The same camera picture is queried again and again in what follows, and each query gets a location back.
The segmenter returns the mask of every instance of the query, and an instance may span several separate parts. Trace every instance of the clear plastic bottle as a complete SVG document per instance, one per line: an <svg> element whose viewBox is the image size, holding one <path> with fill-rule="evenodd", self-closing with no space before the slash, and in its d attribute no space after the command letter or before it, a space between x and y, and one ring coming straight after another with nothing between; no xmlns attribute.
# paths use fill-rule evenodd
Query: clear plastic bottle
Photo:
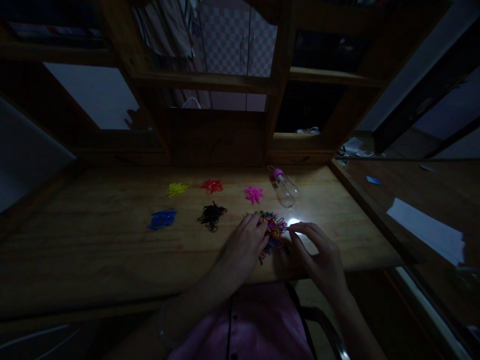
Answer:
<svg viewBox="0 0 480 360"><path fill-rule="evenodd" d="M296 200L300 199L300 190L295 186L293 182L285 175L285 173L279 169L269 166L268 169L272 172L275 178L278 188L275 189L276 196L280 205L284 208L290 209L295 206Z"/></svg>

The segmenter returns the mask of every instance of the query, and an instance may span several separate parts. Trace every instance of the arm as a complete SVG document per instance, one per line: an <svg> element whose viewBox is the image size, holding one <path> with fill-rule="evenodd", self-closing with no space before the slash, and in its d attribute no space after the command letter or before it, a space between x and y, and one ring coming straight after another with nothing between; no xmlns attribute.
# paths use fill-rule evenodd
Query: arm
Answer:
<svg viewBox="0 0 480 360"><path fill-rule="evenodd" d="M386 359L349 292L338 245L314 223L299 222L287 230L308 275L335 311L350 358ZM306 235L318 254L311 256L296 233Z"/></svg>
<svg viewBox="0 0 480 360"><path fill-rule="evenodd" d="M230 235L215 266L196 284L167 304L163 332L171 342L183 339L189 330L217 305L227 300L250 276L267 244L267 224L258 214L248 214ZM106 360L164 359L170 349L158 335L158 313L130 334Z"/></svg>

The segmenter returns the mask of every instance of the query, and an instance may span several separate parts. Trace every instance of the desk surface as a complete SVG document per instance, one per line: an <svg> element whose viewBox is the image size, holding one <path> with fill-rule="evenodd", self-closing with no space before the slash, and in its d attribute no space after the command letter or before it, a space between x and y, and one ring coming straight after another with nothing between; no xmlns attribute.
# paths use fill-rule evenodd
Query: desk surface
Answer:
<svg viewBox="0 0 480 360"><path fill-rule="evenodd" d="M54 196L0 244L0 318L71 311L154 299L180 292L215 263L245 212L273 211L289 223L315 222L341 248L347 271L396 266L402 260L327 167L285 166L302 198L279 204L263 168L91 168ZM221 180L207 195L204 180ZM172 182L192 183L168 199ZM264 189L261 205L243 195ZM228 209L218 231L197 222L203 206ZM171 227L147 228L151 213L178 210ZM304 236L307 249L313 244ZM306 277L295 253L271 255L250 283Z"/></svg>
<svg viewBox="0 0 480 360"><path fill-rule="evenodd" d="M426 164L435 173L420 168ZM374 201L387 211L399 198L421 212L463 233L465 264L480 268L480 161L374 161L351 160L348 173ZM368 183L365 176L381 181ZM480 304L457 289L446 271L454 266L405 230L410 243L424 257L415 265L431 291L454 317L480 327Z"/></svg>

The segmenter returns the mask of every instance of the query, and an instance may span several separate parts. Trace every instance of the wall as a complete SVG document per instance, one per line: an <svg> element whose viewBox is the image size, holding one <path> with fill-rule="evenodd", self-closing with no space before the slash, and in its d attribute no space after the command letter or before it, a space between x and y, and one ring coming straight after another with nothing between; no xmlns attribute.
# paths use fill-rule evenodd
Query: wall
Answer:
<svg viewBox="0 0 480 360"><path fill-rule="evenodd" d="M445 140L480 116L480 66L466 83L453 89L413 126L433 137Z"/></svg>
<svg viewBox="0 0 480 360"><path fill-rule="evenodd" d="M139 105L117 68L44 63L101 129L126 129Z"/></svg>
<svg viewBox="0 0 480 360"><path fill-rule="evenodd" d="M480 127L447 147L434 159L480 159Z"/></svg>
<svg viewBox="0 0 480 360"><path fill-rule="evenodd" d="M456 0L362 120L374 131L480 15L477 0Z"/></svg>
<svg viewBox="0 0 480 360"><path fill-rule="evenodd" d="M0 97L0 212L75 156Z"/></svg>

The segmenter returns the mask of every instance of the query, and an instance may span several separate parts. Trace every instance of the cable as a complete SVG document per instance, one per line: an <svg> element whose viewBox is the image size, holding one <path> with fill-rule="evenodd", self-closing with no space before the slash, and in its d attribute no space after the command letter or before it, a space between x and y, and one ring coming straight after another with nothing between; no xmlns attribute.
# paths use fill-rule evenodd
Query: cable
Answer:
<svg viewBox="0 0 480 360"><path fill-rule="evenodd" d="M16 338L14 340L11 340L9 342L6 342L2 345L0 345L0 350L1 349L4 349L6 347L9 347L10 345L13 345L13 344L16 344L16 343L19 343L19 342L22 342L24 340L27 340L27 339L30 339L30 338L34 338L34 337L37 337L37 336L40 336L40 335L43 335L43 334L48 334L48 333L53 333L54 331L58 331L58 330L62 330L62 329L65 329L65 328L68 328L70 325L61 325L61 326L57 326L57 327L52 327L52 328L49 328L47 330L42 330L42 331L37 331L37 332L34 332L30 335L26 335L26 336L22 336L22 337L19 337L19 338Z"/></svg>
<svg viewBox="0 0 480 360"><path fill-rule="evenodd" d="M71 338L74 337L75 334L77 334L78 332L80 331L80 329L78 328L73 334L71 334L70 336L68 336L65 340L61 341L59 344L57 344L56 346L52 347L50 350L48 350L46 353L44 353L43 355L40 355L39 357L37 357L35 360L40 360L40 359L43 359L44 357L46 357L48 354L50 353L53 353L55 350L57 350L59 347L61 347L63 344L65 344L68 340L70 340Z"/></svg>

